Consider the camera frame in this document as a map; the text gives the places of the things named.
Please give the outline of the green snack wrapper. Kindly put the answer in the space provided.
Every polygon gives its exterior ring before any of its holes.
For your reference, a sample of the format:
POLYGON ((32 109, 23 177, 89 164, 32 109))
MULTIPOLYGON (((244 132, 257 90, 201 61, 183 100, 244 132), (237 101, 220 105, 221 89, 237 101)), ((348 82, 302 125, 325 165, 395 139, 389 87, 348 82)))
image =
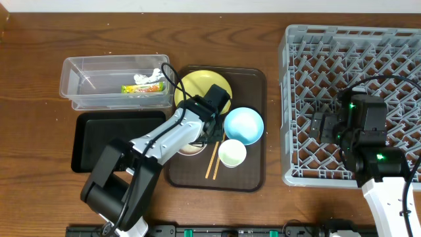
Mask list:
POLYGON ((164 90, 164 82, 121 86, 121 93, 155 93, 164 90))

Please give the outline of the white bowl with rice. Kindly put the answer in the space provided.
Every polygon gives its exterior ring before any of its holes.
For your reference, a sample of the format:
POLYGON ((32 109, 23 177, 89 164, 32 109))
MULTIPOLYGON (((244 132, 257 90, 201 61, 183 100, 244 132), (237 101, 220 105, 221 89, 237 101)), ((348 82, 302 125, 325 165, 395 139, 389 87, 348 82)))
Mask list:
POLYGON ((181 148, 178 153, 185 156, 193 156, 197 155, 202 152, 206 148, 206 144, 203 142, 194 143, 194 144, 187 144, 183 148, 181 148))

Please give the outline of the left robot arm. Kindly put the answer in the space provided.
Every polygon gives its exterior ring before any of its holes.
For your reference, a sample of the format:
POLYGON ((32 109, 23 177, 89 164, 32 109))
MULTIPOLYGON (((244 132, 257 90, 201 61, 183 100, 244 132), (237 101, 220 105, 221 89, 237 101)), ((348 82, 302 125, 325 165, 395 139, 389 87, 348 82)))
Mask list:
POLYGON ((80 199, 106 221, 102 236, 144 236, 143 214, 164 164, 181 148, 211 136, 229 93, 213 84, 204 96, 184 98, 166 122, 146 135, 105 146, 80 199))

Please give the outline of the small pale green cup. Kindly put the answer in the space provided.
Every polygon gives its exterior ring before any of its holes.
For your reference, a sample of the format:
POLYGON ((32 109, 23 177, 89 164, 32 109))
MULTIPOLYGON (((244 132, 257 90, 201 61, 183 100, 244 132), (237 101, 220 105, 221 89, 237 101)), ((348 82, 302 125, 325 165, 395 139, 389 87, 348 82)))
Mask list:
POLYGON ((218 158, 228 168, 235 168, 244 162, 246 147, 239 140, 226 140, 218 149, 218 158))

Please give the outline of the yellow round plate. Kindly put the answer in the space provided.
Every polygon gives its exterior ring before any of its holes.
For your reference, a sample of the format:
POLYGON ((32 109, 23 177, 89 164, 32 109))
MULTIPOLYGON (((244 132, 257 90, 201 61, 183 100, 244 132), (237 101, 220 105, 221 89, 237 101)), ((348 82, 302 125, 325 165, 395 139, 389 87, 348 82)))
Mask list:
MULTIPOLYGON (((194 72, 190 72, 182 78, 182 83, 187 93, 187 102, 184 102, 182 86, 178 83, 177 86, 180 89, 176 89, 174 92, 174 102, 177 108, 186 107, 193 112, 193 106, 195 104, 194 97, 196 95, 203 97, 213 84, 225 89, 231 98, 233 97, 232 88, 227 79, 225 79, 225 77, 221 74, 211 70, 196 70, 194 72)), ((228 113, 230 107, 231 101, 228 102, 222 110, 222 115, 228 113)))

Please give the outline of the white tissue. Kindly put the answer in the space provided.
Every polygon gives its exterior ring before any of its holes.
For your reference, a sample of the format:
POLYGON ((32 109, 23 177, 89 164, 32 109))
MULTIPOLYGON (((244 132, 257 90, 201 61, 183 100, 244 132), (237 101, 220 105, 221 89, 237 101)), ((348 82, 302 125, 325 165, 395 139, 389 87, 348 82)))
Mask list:
POLYGON ((135 74, 134 81, 137 85, 150 84, 158 82, 164 74, 161 72, 161 69, 155 68, 150 76, 145 74, 135 74))

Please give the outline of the light blue bowl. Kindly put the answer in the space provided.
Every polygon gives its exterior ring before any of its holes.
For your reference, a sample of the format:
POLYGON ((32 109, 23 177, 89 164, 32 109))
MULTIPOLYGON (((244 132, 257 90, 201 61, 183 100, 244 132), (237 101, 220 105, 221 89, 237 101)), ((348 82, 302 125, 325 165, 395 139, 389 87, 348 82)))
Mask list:
POLYGON ((262 137, 264 121, 254 109, 238 107, 230 111, 224 119, 224 131, 229 139, 251 145, 262 137))

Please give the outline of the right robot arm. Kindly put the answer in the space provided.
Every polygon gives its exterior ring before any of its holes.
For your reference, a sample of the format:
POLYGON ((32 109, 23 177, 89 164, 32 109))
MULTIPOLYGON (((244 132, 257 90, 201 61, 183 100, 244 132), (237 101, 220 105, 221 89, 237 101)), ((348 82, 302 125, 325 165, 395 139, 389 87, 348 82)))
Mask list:
POLYGON ((419 236, 410 168, 404 151, 388 147, 384 99, 364 93, 341 97, 336 113, 315 112, 310 136, 339 147, 339 157, 363 192, 378 236, 419 236))

